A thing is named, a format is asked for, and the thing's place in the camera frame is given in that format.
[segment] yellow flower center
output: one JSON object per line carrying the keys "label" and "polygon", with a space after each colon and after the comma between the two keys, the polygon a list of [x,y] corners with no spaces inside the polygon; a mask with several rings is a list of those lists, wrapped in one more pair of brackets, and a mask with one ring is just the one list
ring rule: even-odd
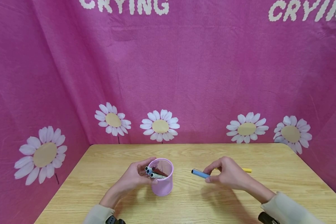
{"label": "yellow flower center", "polygon": [[37,167],[44,167],[51,163],[56,157],[57,146],[48,142],[40,146],[34,153],[34,164]]}
{"label": "yellow flower center", "polygon": [[253,123],[243,123],[237,128],[237,132],[239,135],[251,135],[255,132],[257,129],[256,125]]}
{"label": "yellow flower center", "polygon": [[112,127],[115,127],[115,128],[118,128],[121,126],[121,119],[114,113],[108,113],[106,115],[106,122],[112,126]]}
{"label": "yellow flower center", "polygon": [[156,120],[152,124],[152,129],[157,133],[166,133],[169,130],[169,125],[165,120]]}
{"label": "yellow flower center", "polygon": [[296,143],[300,139],[300,131],[292,125],[288,125],[282,128],[281,135],[289,142]]}

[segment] pink curtain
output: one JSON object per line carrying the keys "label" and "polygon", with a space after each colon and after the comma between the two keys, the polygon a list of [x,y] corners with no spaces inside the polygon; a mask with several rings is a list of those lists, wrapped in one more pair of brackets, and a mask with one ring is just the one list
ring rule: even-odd
{"label": "pink curtain", "polygon": [[282,142],[336,191],[336,0],[120,3],[0,2],[0,223],[34,222],[89,144]]}

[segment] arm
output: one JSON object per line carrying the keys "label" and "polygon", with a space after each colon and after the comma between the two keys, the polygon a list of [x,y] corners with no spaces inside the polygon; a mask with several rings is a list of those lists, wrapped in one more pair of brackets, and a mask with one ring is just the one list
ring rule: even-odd
{"label": "arm", "polygon": [[106,220],[114,214],[114,208],[121,198],[140,185],[157,184],[157,180],[147,178],[144,168],[155,157],[131,163],[122,177],[105,193],[98,205],[95,205],[86,216],[83,224],[105,224]]}
{"label": "arm", "polygon": [[205,179],[205,182],[222,184],[232,189],[246,191],[262,203],[264,211],[281,224],[320,224],[323,223],[309,213],[303,206],[293,201],[283,193],[275,194],[269,188],[244,172],[239,165],[229,157],[222,157],[205,168],[203,172],[211,174],[218,168],[219,175]]}

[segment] daisy petal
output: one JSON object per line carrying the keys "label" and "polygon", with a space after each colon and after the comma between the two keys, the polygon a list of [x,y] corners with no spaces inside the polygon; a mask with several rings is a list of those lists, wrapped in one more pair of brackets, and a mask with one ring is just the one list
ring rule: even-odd
{"label": "daisy petal", "polygon": [[29,174],[34,169],[34,162],[29,162],[20,168],[15,174],[15,179],[20,179]]}
{"label": "daisy petal", "polygon": [[124,136],[123,130],[121,129],[121,127],[117,128],[118,134],[120,134],[121,136]]}
{"label": "daisy petal", "polygon": [[168,137],[167,133],[164,133],[164,134],[163,134],[163,139],[164,139],[165,141],[169,141],[169,137]]}
{"label": "daisy petal", "polygon": [[260,121],[256,122],[255,125],[258,127],[258,126],[264,125],[265,122],[266,122],[266,118],[262,118]]}
{"label": "daisy petal", "polygon": [[20,147],[19,151],[25,156],[30,156],[35,153],[36,149],[33,146],[25,144]]}
{"label": "daisy petal", "polygon": [[67,151],[67,146],[60,146],[57,149],[57,154],[62,154],[65,153]]}
{"label": "daisy petal", "polygon": [[112,126],[106,127],[106,132],[107,132],[107,134],[111,134],[111,132],[112,132]]}
{"label": "daisy petal", "polygon": [[264,131],[261,131],[261,130],[255,130],[255,132],[254,132],[255,134],[257,134],[257,135],[263,135],[263,134],[265,134],[265,132]]}
{"label": "daisy petal", "polygon": [[168,121],[172,118],[172,112],[168,111],[168,113],[164,116],[163,120]]}
{"label": "daisy petal", "polygon": [[54,160],[52,161],[52,165],[55,168],[60,168],[62,166],[62,162],[59,159],[54,158]]}
{"label": "daisy petal", "polygon": [[302,154],[302,147],[301,147],[299,142],[295,143],[295,148],[296,148],[296,151],[301,155]]}
{"label": "daisy petal", "polygon": [[39,183],[42,184],[46,179],[46,167],[42,167],[39,173]]}
{"label": "daisy petal", "polygon": [[33,162],[33,157],[32,156],[25,156],[25,157],[22,157],[21,159],[19,159],[13,167],[15,169],[20,169],[29,162]]}
{"label": "daisy petal", "polygon": [[257,130],[259,130],[259,131],[267,131],[268,129],[269,129],[269,127],[266,126],[266,125],[257,127]]}
{"label": "daisy petal", "polygon": [[52,142],[56,143],[56,141],[58,140],[58,138],[61,136],[61,129],[57,128],[55,130],[54,136],[52,137]]}
{"label": "daisy petal", "polygon": [[173,136],[177,136],[178,135],[178,132],[176,130],[173,130],[173,129],[169,129],[168,132],[170,134],[172,134]]}
{"label": "daisy petal", "polygon": [[163,141],[163,134],[158,134],[157,142]]}
{"label": "daisy petal", "polygon": [[152,125],[151,124],[142,124],[139,127],[144,129],[144,130],[148,130],[148,129],[152,128]]}
{"label": "daisy petal", "polygon": [[117,116],[119,119],[123,119],[126,115],[124,113],[118,113]]}
{"label": "daisy petal", "polygon": [[122,119],[121,120],[121,123],[125,124],[125,125],[130,125],[131,122],[129,120],[125,120],[125,119]]}
{"label": "daisy petal", "polygon": [[39,171],[40,171],[40,168],[36,167],[30,172],[30,174],[27,176],[27,179],[26,179],[26,183],[25,183],[26,186],[32,184],[36,180],[36,178],[39,175]]}
{"label": "daisy petal", "polygon": [[99,123],[99,126],[105,128],[105,127],[108,126],[108,124],[107,124],[106,122],[100,122],[100,123]]}
{"label": "daisy petal", "polygon": [[275,139],[276,137],[279,137],[279,136],[281,136],[281,132],[277,132],[277,133],[274,135],[273,139]]}
{"label": "daisy petal", "polygon": [[301,138],[306,139],[307,141],[310,141],[312,139],[312,134],[307,132],[301,132]]}
{"label": "daisy petal", "polygon": [[237,129],[236,126],[231,125],[231,124],[227,125],[226,128],[227,128],[228,130],[230,130],[230,131],[235,131],[235,130]]}
{"label": "daisy petal", "polygon": [[46,166],[46,177],[51,178],[55,174],[55,168],[52,163]]}
{"label": "daisy petal", "polygon": [[300,144],[304,147],[304,148],[308,148],[309,147],[309,142],[304,139],[304,138],[300,138]]}
{"label": "daisy petal", "polygon": [[102,110],[102,112],[103,112],[104,114],[107,114],[107,113],[108,113],[108,109],[107,109],[106,106],[104,106],[103,104],[100,104],[99,107],[100,107],[100,110]]}
{"label": "daisy petal", "polygon": [[46,142],[50,142],[53,136],[54,136],[54,129],[52,128],[52,126],[49,126],[47,128]]}
{"label": "daisy petal", "polygon": [[231,141],[235,142],[237,139],[240,138],[241,135],[237,134],[236,136],[232,137]]}
{"label": "daisy petal", "polygon": [[151,134],[153,134],[154,133],[154,130],[153,129],[148,129],[148,130],[145,130],[144,131],[144,135],[151,135]]}
{"label": "daisy petal", "polygon": [[244,141],[245,136],[241,135],[239,139],[236,140],[236,143],[240,144]]}
{"label": "daisy petal", "polygon": [[169,125],[169,128],[171,128],[171,129],[178,129],[178,128],[180,128],[180,125],[177,124],[177,123],[175,123],[175,124],[170,124],[170,125]]}
{"label": "daisy petal", "polygon": [[128,134],[128,130],[125,127],[121,126],[120,128],[123,130],[124,133]]}
{"label": "daisy petal", "polygon": [[167,113],[168,113],[167,110],[163,110],[163,109],[161,109],[161,118],[163,119],[164,116],[165,116]]}
{"label": "daisy petal", "polygon": [[295,116],[290,116],[291,125],[295,126],[297,124],[297,119]]}
{"label": "daisy petal", "polygon": [[151,121],[155,121],[155,120],[156,120],[156,116],[154,116],[153,113],[149,112],[147,115],[148,115],[148,118],[149,118]]}
{"label": "daisy petal", "polygon": [[109,102],[106,102],[106,107],[109,113],[113,113],[112,105]]}
{"label": "daisy petal", "polygon": [[297,128],[300,128],[300,127],[302,127],[302,126],[304,126],[304,125],[307,125],[307,122],[304,120],[304,119],[300,119],[299,120],[299,122],[297,123],[297,125],[296,125],[296,127]]}
{"label": "daisy petal", "polygon": [[56,145],[57,147],[59,147],[60,145],[63,144],[63,142],[65,141],[65,139],[66,139],[65,135],[61,135],[61,136],[57,139],[55,145]]}
{"label": "daisy petal", "polygon": [[159,120],[161,118],[161,115],[158,113],[158,111],[154,110],[153,114],[154,114],[156,120]]}
{"label": "daisy petal", "polygon": [[280,122],[280,123],[278,123],[278,125],[277,125],[276,127],[281,127],[281,128],[283,128],[283,127],[285,127],[285,125],[284,125],[284,123]]}
{"label": "daisy petal", "polygon": [[246,123],[250,123],[251,119],[254,117],[254,113],[253,112],[249,112],[246,117],[245,117],[245,122]]}
{"label": "daisy petal", "polygon": [[118,135],[118,130],[115,127],[112,127],[112,135],[117,136]]}
{"label": "daisy petal", "polygon": [[282,123],[284,123],[284,125],[291,125],[291,120],[288,116],[285,116]]}
{"label": "daisy petal", "polygon": [[175,124],[178,122],[178,118],[171,118],[170,120],[167,121],[168,124]]}
{"label": "daisy petal", "polygon": [[112,106],[112,113],[117,114],[117,108],[115,106]]}
{"label": "daisy petal", "polygon": [[253,141],[257,140],[258,139],[257,134],[255,134],[255,133],[251,134],[250,139],[253,140]]}
{"label": "daisy petal", "polygon": [[275,142],[275,143],[283,143],[284,140],[285,140],[284,137],[279,136],[279,137],[275,138],[274,142]]}
{"label": "daisy petal", "polygon": [[155,132],[155,133],[153,133],[153,134],[151,135],[151,140],[156,140],[157,137],[158,137],[158,133]]}
{"label": "daisy petal", "polygon": [[238,120],[241,124],[243,124],[243,123],[245,123],[246,118],[245,118],[245,116],[244,116],[243,114],[239,114],[239,115],[237,116],[237,120]]}
{"label": "daisy petal", "polygon": [[27,143],[30,146],[33,146],[36,149],[40,148],[40,146],[41,146],[40,139],[38,139],[37,137],[33,137],[33,136],[31,136],[27,139]]}
{"label": "daisy petal", "polygon": [[247,136],[244,137],[244,142],[245,143],[249,143],[250,142],[250,136],[249,135],[247,135]]}
{"label": "daisy petal", "polygon": [[100,122],[104,122],[104,121],[106,120],[106,118],[105,118],[104,116],[97,115],[97,114],[95,114],[95,118],[96,118],[97,120],[99,120]]}
{"label": "daisy petal", "polygon": [[307,124],[307,125],[303,125],[303,126],[301,126],[300,128],[299,128],[299,131],[300,132],[308,132],[309,130],[310,130],[310,125],[309,124]]}
{"label": "daisy petal", "polygon": [[166,134],[167,134],[167,136],[168,136],[169,140],[172,140],[172,139],[174,139],[174,136],[173,136],[172,134],[170,134],[169,132],[167,132]]}
{"label": "daisy petal", "polygon": [[253,116],[253,118],[251,119],[250,122],[254,124],[255,122],[257,122],[259,120],[259,118],[260,118],[260,114],[257,113]]}
{"label": "daisy petal", "polygon": [[47,127],[39,130],[39,138],[42,143],[46,143]]}
{"label": "daisy petal", "polygon": [[151,120],[149,120],[149,119],[143,119],[142,123],[144,123],[144,124],[151,124],[153,122]]}
{"label": "daisy petal", "polygon": [[66,157],[65,154],[58,154],[58,155],[56,156],[56,158],[57,158],[58,160],[60,160],[61,162],[65,161],[65,157]]}
{"label": "daisy petal", "polygon": [[237,134],[237,131],[231,131],[231,132],[228,132],[226,135],[227,136],[234,136]]}
{"label": "daisy petal", "polygon": [[277,127],[274,129],[274,133],[281,131],[282,127]]}

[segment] white daisy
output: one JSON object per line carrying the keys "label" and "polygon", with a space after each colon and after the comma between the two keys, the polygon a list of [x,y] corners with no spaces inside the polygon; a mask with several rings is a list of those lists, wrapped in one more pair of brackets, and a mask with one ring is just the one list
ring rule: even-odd
{"label": "white daisy", "polygon": [[15,169],[19,169],[14,175],[15,179],[28,175],[25,185],[32,184],[37,177],[42,184],[46,177],[54,175],[55,168],[60,168],[65,160],[67,146],[62,146],[65,136],[61,135],[59,128],[54,132],[52,126],[44,127],[39,130],[39,138],[31,136],[27,139],[27,144],[19,149],[25,157],[14,165]]}
{"label": "white daisy", "polygon": [[288,145],[295,153],[302,154],[301,146],[309,147],[312,135],[307,133],[310,125],[304,119],[297,122],[295,116],[285,116],[283,122],[278,123],[274,132],[274,142],[280,142]]}
{"label": "white daisy", "polygon": [[131,122],[124,119],[124,113],[117,113],[117,108],[109,102],[106,103],[106,106],[100,104],[99,107],[101,111],[96,111],[95,118],[100,121],[101,127],[106,127],[108,134],[112,133],[113,136],[128,134],[127,129],[131,129]]}
{"label": "white daisy", "polygon": [[231,141],[236,143],[249,143],[251,140],[257,140],[258,135],[265,134],[265,131],[269,129],[268,126],[263,125],[266,122],[265,118],[259,120],[260,114],[255,114],[249,112],[246,117],[243,114],[237,116],[238,121],[232,120],[227,129],[231,132],[228,132],[227,136],[234,136]]}
{"label": "white daisy", "polygon": [[148,113],[149,119],[143,119],[140,128],[144,129],[144,135],[151,135],[151,140],[161,142],[164,140],[169,141],[178,135],[175,129],[180,128],[177,124],[178,118],[172,118],[172,112],[167,110],[153,111]]}

